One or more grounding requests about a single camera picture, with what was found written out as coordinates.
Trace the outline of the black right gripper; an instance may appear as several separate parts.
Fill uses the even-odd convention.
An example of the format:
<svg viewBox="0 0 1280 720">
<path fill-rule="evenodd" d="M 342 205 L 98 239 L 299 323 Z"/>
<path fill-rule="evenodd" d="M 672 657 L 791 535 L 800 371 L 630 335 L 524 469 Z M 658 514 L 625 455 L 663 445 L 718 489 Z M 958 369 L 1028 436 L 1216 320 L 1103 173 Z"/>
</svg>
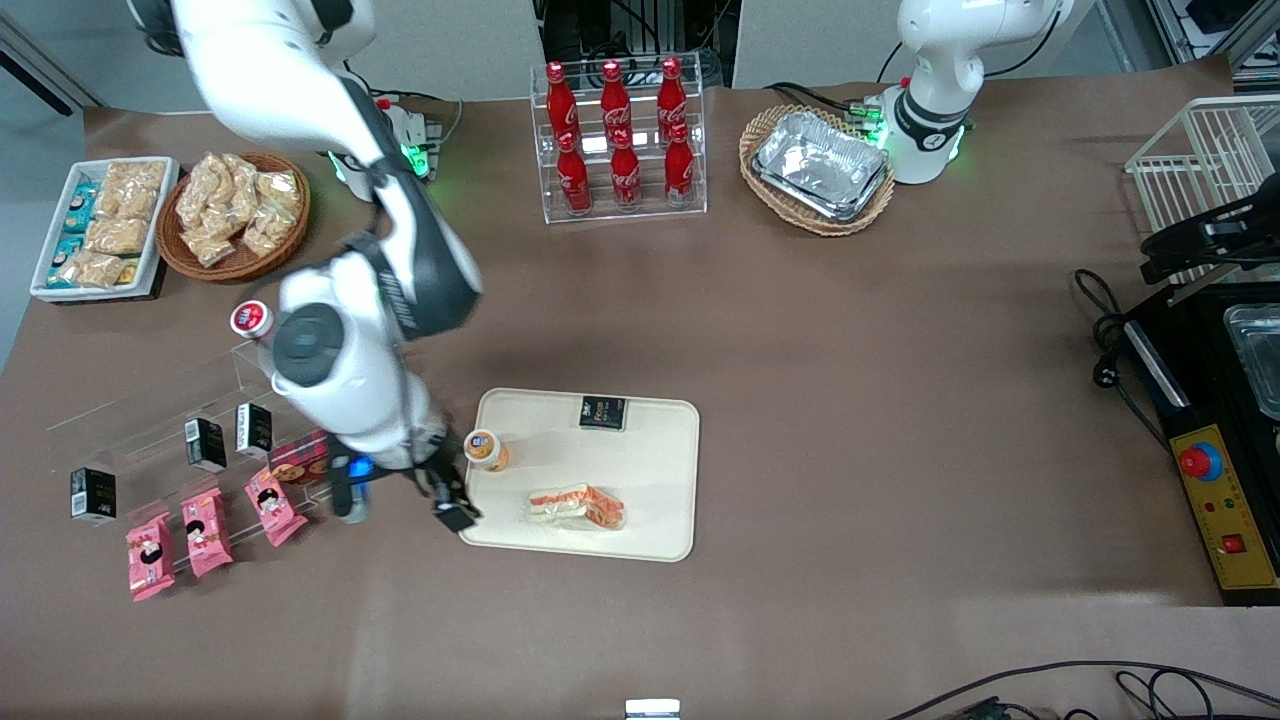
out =
<svg viewBox="0 0 1280 720">
<path fill-rule="evenodd" d="M 454 489 L 456 468 L 449 439 L 415 439 L 410 457 L 413 464 L 403 470 L 408 477 L 419 470 L 419 493 L 433 502 L 438 521 L 453 533 L 474 527 L 483 514 L 474 506 L 465 489 Z"/>
</svg>

